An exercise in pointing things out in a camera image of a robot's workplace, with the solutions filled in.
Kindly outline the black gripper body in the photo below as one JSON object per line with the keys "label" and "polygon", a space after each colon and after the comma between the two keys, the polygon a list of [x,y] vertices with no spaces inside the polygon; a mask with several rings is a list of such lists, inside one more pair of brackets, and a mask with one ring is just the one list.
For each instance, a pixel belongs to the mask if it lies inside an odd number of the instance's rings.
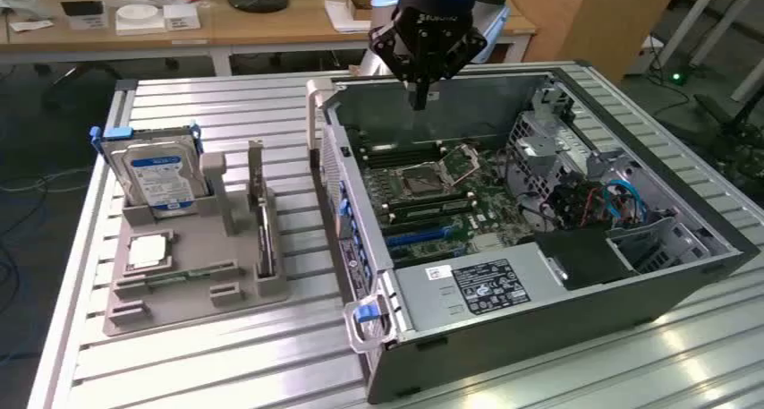
{"label": "black gripper body", "polygon": [[399,0],[394,18],[403,48],[417,61],[419,70],[419,40],[425,30],[466,30],[474,27],[477,0]]}

